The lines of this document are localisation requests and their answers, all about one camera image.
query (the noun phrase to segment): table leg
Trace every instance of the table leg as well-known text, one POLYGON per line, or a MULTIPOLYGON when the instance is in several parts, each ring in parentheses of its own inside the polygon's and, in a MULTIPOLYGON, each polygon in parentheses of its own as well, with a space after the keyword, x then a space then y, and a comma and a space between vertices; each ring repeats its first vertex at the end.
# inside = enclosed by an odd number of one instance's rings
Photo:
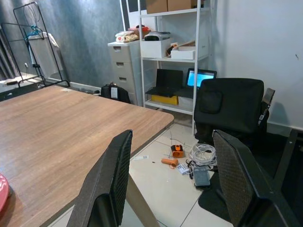
POLYGON ((128 175, 126 200, 145 227, 160 227, 130 174, 128 175))

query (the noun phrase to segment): white cable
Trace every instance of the white cable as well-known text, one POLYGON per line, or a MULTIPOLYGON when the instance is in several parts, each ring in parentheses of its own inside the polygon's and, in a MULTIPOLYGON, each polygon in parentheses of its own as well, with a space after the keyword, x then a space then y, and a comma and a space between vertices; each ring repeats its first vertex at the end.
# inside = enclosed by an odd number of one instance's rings
POLYGON ((198 166, 215 166, 217 165, 216 150, 213 146, 204 143, 197 143, 189 153, 191 160, 195 161, 198 166))

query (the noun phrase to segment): pink object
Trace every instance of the pink object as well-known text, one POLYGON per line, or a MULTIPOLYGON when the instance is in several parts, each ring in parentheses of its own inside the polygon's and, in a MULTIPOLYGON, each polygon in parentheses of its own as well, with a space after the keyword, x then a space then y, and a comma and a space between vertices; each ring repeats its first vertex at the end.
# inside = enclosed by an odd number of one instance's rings
POLYGON ((9 183, 7 179, 0 174, 0 211, 4 207, 4 204, 8 196, 9 196, 9 183))

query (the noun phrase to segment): monitor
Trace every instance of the monitor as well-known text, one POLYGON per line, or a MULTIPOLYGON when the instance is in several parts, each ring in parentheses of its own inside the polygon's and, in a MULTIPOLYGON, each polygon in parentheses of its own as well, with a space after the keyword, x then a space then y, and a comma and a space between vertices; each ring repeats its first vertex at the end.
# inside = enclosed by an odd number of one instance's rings
POLYGON ((132 131, 114 137, 87 174, 67 227, 117 227, 122 223, 132 131))
POLYGON ((258 166, 249 148, 215 130, 220 185, 236 227, 300 227, 285 198, 258 166))
MULTIPOLYGON (((216 71, 210 71, 210 70, 198 70, 197 74, 197 87, 201 87, 201 83, 204 79, 214 79, 217 76, 216 71)), ((193 87, 194 86, 194 80, 195 80, 195 69, 188 69, 187 72, 187 87, 193 87)))

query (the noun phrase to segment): white metal shelf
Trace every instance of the white metal shelf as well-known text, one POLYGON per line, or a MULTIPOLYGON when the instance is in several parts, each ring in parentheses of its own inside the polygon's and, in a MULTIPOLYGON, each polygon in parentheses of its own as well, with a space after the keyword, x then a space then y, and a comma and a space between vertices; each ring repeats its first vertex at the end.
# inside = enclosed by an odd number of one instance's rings
MULTIPOLYGON (((200 12, 207 12, 207 11, 209 11, 209 8, 201 8, 200 9, 200 12)), ((182 14, 182 13, 194 13, 194 12, 197 12, 197 8, 177 10, 177 11, 168 11, 168 12, 162 12, 162 13, 145 14, 145 15, 141 15, 141 18, 144 18, 144 17, 158 17, 158 16, 182 14)))
POLYGON ((182 108, 178 105, 171 105, 171 104, 155 102, 150 99, 148 101, 145 101, 145 105, 162 108, 165 110, 171 110, 171 111, 175 111, 175 112, 179 112, 179 113, 183 113, 183 114, 193 115, 193 110, 182 108))
MULTIPOLYGON (((208 57, 208 54, 201 56, 198 58, 198 61, 203 60, 208 57)), ((171 61, 171 62, 185 62, 185 63, 195 63, 195 60, 187 60, 187 59, 174 59, 174 58, 142 58, 142 60, 147 61, 171 61)))

